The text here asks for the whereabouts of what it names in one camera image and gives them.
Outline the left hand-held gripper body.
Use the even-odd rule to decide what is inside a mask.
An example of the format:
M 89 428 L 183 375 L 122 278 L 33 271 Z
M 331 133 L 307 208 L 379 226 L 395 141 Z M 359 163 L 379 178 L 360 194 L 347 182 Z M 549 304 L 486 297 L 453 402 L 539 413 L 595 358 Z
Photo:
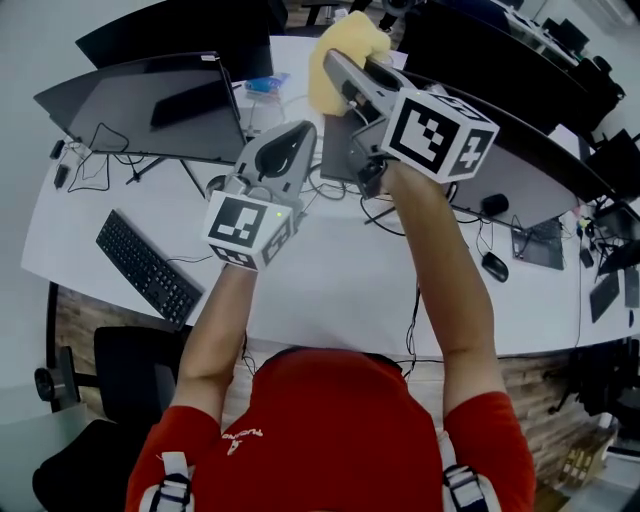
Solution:
M 304 206 L 235 172 L 213 178 L 202 239 L 224 263 L 259 272 L 298 232 Z

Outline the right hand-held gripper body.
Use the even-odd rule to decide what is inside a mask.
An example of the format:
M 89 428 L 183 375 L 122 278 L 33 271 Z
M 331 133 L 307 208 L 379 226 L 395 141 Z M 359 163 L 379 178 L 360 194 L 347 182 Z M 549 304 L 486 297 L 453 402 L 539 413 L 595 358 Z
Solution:
M 403 87 L 390 107 L 351 136 L 351 171 L 360 193 L 376 197 L 390 161 L 439 184 L 477 174 L 500 127 L 465 101 Z

